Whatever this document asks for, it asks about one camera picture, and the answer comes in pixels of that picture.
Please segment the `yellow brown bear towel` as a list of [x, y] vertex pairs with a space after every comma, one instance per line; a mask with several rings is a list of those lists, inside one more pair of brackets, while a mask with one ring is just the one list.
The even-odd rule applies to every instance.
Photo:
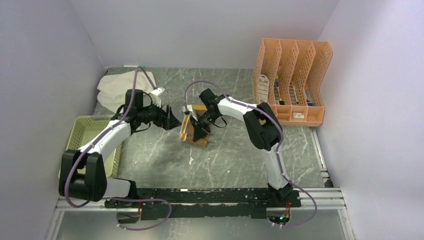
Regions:
[[[204, 105], [188, 105], [191, 110], [197, 115], [202, 115], [207, 111], [207, 108]], [[191, 114], [185, 115], [181, 124], [179, 139], [187, 144], [199, 147], [206, 147], [208, 144], [209, 135], [207, 134], [205, 137], [200, 138], [197, 141], [194, 141], [195, 128], [191, 123]]]

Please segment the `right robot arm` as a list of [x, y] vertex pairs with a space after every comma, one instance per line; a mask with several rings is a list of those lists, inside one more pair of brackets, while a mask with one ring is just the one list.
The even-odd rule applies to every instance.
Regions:
[[270, 105], [266, 102], [245, 103], [225, 94], [217, 96], [209, 88], [204, 90], [199, 98], [206, 111], [202, 115], [190, 117], [193, 126], [192, 141], [197, 142], [208, 136], [211, 132], [210, 126], [215, 124], [218, 118], [230, 116], [242, 121], [251, 143], [263, 153], [268, 188], [271, 192], [270, 202], [275, 207], [282, 207], [289, 200], [293, 184], [286, 175], [282, 158], [283, 129]]

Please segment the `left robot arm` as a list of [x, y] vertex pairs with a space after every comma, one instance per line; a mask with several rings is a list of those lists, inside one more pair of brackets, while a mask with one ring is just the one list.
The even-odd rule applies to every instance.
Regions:
[[104, 198], [118, 198], [126, 208], [134, 207], [139, 200], [136, 183], [132, 180], [108, 177], [105, 161], [134, 133], [141, 124], [155, 125], [164, 130], [181, 126], [170, 105], [161, 103], [159, 87], [146, 93], [129, 89], [125, 102], [118, 107], [106, 127], [91, 141], [77, 150], [66, 150], [61, 159], [59, 194], [74, 208]]

